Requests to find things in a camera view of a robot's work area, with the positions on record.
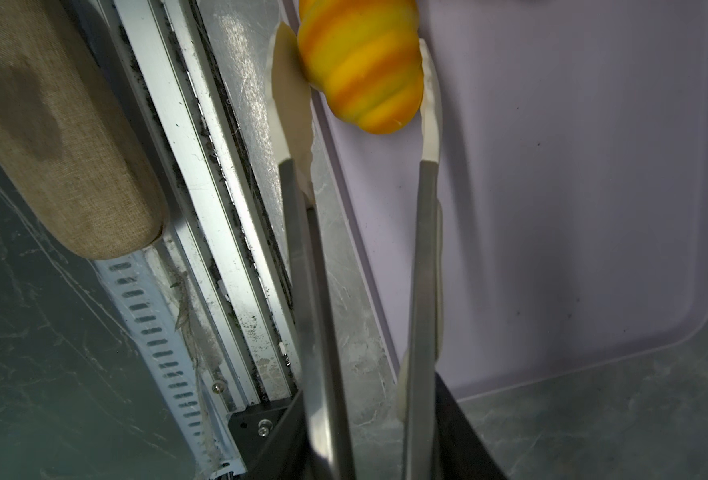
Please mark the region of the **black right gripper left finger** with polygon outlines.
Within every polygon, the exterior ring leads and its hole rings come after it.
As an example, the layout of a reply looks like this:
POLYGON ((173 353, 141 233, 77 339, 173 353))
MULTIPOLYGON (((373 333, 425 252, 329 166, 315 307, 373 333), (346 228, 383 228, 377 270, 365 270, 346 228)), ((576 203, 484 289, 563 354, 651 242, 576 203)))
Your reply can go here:
POLYGON ((240 479, 306 479, 308 435, 303 394, 248 407, 239 414, 240 479))

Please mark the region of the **small ridged shell bread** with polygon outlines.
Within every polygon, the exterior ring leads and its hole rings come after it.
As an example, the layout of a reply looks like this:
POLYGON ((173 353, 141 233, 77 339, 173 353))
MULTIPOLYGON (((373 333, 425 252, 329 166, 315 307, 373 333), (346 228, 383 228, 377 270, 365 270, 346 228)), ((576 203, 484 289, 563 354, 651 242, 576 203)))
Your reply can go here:
POLYGON ((423 98, 415 1, 301 1, 298 44, 309 82, 341 121, 375 135, 404 128, 423 98))

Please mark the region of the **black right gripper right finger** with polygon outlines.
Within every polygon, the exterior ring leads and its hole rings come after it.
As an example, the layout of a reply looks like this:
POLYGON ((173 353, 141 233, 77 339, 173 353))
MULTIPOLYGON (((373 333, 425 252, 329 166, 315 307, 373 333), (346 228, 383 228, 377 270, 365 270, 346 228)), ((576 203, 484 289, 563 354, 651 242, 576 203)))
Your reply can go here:
POLYGON ((506 480, 439 373, 435 374, 436 420, 443 479, 506 480))

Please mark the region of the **white handled tongs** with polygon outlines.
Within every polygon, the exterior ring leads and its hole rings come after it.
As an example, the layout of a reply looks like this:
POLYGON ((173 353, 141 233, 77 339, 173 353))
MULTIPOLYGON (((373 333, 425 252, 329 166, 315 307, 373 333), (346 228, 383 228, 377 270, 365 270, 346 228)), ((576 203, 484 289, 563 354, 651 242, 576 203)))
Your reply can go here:
MULTIPOLYGON (((442 215, 437 195, 442 100, 427 43, 420 44, 420 51, 423 145, 404 388, 403 476, 440 479, 436 361, 443 324, 442 215)), ((267 118, 281 180, 312 470, 318 479, 352 479, 353 448, 311 180, 311 89, 303 73, 297 36, 284 22, 277 25, 271 38, 266 90, 267 118)))

